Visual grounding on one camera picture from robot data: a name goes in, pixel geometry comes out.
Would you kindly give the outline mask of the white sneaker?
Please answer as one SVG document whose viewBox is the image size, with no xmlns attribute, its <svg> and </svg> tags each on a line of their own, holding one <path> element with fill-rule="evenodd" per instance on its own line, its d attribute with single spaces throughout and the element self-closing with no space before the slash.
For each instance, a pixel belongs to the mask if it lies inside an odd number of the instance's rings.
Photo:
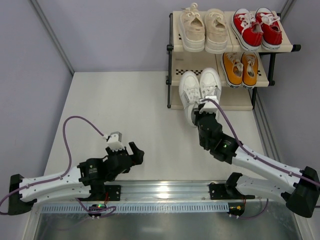
<svg viewBox="0 0 320 240">
<path fill-rule="evenodd" d="M 184 115 L 188 124 L 195 128 L 193 111 L 200 99 L 200 85 L 196 74 L 186 71 L 180 78 L 178 86 L 179 97 L 183 105 Z"/>
<path fill-rule="evenodd" d="M 200 100 L 215 96 L 220 103 L 222 85 L 218 72 L 211 67 L 205 68 L 199 80 Z"/>
</svg>

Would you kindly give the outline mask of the red canvas sneaker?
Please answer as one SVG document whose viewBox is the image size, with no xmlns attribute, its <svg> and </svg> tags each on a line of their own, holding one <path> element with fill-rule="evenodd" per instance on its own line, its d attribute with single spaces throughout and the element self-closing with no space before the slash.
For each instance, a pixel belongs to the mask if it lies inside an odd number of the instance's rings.
<svg viewBox="0 0 320 240">
<path fill-rule="evenodd" d="M 247 52 L 256 52 L 262 43 L 263 31 L 253 13 L 238 9 L 231 18 L 231 29 L 240 46 Z"/>
<path fill-rule="evenodd" d="M 278 50 L 283 39 L 279 25 L 280 17 L 266 7 L 260 7 L 255 12 L 255 18 L 263 31 L 262 47 L 269 51 Z"/>
</svg>

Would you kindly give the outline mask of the beige lace sneaker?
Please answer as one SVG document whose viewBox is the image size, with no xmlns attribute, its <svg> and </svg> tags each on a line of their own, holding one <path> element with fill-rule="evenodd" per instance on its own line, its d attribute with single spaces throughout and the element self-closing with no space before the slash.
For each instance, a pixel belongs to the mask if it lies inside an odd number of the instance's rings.
<svg viewBox="0 0 320 240">
<path fill-rule="evenodd" d="M 224 12 L 211 8 L 204 15 L 205 46 L 211 54 L 222 54 L 227 49 L 228 26 Z"/>
<path fill-rule="evenodd" d="M 197 3 L 183 9 L 178 18 L 178 31 L 185 51 L 197 53 L 204 50 L 205 25 Z"/>
</svg>

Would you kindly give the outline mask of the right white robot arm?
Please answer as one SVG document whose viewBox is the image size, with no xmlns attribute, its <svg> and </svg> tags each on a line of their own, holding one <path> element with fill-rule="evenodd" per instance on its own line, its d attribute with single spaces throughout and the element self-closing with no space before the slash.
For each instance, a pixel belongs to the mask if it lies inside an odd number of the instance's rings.
<svg viewBox="0 0 320 240">
<path fill-rule="evenodd" d="M 315 169 L 282 164 L 261 155 L 235 137 L 223 133 L 215 113 L 196 111 L 192 118 L 199 144 L 218 161 L 250 170 L 262 179 L 233 172 L 225 183 L 232 198 L 259 196 L 284 204 L 293 213 L 311 218 L 320 197 L 320 179 Z"/>
</svg>

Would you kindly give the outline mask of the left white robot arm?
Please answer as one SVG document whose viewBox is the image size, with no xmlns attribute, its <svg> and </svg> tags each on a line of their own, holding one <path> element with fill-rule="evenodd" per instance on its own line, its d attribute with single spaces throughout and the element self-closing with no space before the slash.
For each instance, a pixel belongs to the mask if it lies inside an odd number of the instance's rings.
<svg viewBox="0 0 320 240">
<path fill-rule="evenodd" d="M 144 151 L 134 142 L 130 142 L 129 147 L 132 154 L 125 148 L 111 150 L 107 147 L 106 159 L 89 158 L 72 167 L 66 174 L 36 178 L 12 175 L 9 182 L 8 215 L 21 215 L 31 211 L 35 204 L 54 200 L 100 200 L 106 193 L 106 182 L 113 182 L 119 174 L 128 173 L 131 167 L 143 163 Z"/>
</svg>

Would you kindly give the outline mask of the beige three-tier shoe shelf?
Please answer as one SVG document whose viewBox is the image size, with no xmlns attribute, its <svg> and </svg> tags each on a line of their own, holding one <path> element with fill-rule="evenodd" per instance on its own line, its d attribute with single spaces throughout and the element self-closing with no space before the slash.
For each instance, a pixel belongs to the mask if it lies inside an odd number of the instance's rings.
<svg viewBox="0 0 320 240">
<path fill-rule="evenodd" d="M 292 44 L 284 32 L 282 34 L 282 44 L 277 50 L 266 50 L 260 47 L 255 53 L 258 58 L 269 56 L 268 70 L 265 70 L 261 60 L 258 61 L 257 83 L 253 90 L 248 90 L 242 86 L 231 88 L 227 85 L 223 69 L 221 66 L 221 55 L 201 52 L 188 52 L 183 48 L 182 38 L 178 30 L 178 20 L 181 12 L 173 11 L 169 15 L 169 43 L 166 46 L 168 53 L 168 74 L 166 76 L 167 100 L 166 106 L 172 110 L 183 109 L 183 104 L 179 96 L 179 83 L 181 76 L 192 71 L 200 77 L 206 68 L 214 68 L 220 77 L 222 85 L 222 95 L 220 106 L 227 111 L 251 111 L 255 107 L 258 88 L 274 86 L 274 69 L 276 55 L 282 53 L 298 52 L 301 45 Z"/>
</svg>

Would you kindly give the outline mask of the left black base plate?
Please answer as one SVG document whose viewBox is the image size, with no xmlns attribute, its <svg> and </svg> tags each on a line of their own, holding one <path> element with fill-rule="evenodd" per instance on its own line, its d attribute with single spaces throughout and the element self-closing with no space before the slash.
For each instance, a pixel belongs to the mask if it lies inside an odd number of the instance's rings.
<svg viewBox="0 0 320 240">
<path fill-rule="evenodd" d="M 121 185 L 105 185 L 104 191 L 102 192 L 102 195 L 99 197 L 99 200 L 103 202 L 118 202 L 121 200 L 121 190 Z"/>
</svg>

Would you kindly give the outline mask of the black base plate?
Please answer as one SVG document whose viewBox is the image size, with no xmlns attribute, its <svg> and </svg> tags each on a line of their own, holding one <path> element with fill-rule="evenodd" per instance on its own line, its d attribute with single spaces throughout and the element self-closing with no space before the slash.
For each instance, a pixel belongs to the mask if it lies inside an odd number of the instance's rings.
<svg viewBox="0 0 320 240">
<path fill-rule="evenodd" d="M 226 187 L 225 183 L 210 183 L 208 185 L 211 200 L 253 200 L 254 195 L 243 195 L 235 188 Z"/>
<path fill-rule="evenodd" d="M 121 200 L 121 190 L 121 185 L 105 185 L 104 191 L 102 192 L 102 195 L 99 197 L 99 200 L 103 202 L 118 202 Z"/>
</svg>

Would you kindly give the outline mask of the aluminium mounting rail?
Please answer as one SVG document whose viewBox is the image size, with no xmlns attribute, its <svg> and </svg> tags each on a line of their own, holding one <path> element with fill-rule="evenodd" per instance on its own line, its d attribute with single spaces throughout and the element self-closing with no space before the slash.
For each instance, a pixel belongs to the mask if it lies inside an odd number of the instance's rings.
<svg viewBox="0 0 320 240">
<path fill-rule="evenodd" d="M 299 186 L 299 180 L 290 178 L 284 184 L 272 182 L 270 180 L 263 180 L 252 178 L 245 175 L 230 178 L 225 183 L 227 188 L 234 188 L 243 195 L 254 195 L 255 197 L 262 197 L 272 199 L 274 201 L 284 203 L 287 197 L 294 193 Z M 129 186 L 121 185 L 120 200 L 132 195 L 134 199 L 182 199 L 187 196 L 195 195 L 195 198 L 200 198 L 201 190 L 198 187 L 191 185 L 158 185 L 149 186 L 143 183 L 139 186 L 138 183 L 132 182 Z M 67 201 L 70 199 L 50 200 L 50 201 Z M 82 202 L 101 202 L 100 200 L 82 200 Z"/>
</svg>

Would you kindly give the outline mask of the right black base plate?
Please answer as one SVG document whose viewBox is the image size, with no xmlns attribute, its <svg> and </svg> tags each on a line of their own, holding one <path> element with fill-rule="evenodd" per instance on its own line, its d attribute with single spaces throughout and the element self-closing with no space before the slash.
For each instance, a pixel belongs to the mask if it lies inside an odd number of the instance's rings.
<svg viewBox="0 0 320 240">
<path fill-rule="evenodd" d="M 210 183 L 208 185 L 211 200 L 253 200 L 254 195 L 243 195 L 235 188 L 226 187 L 225 183 Z"/>
</svg>

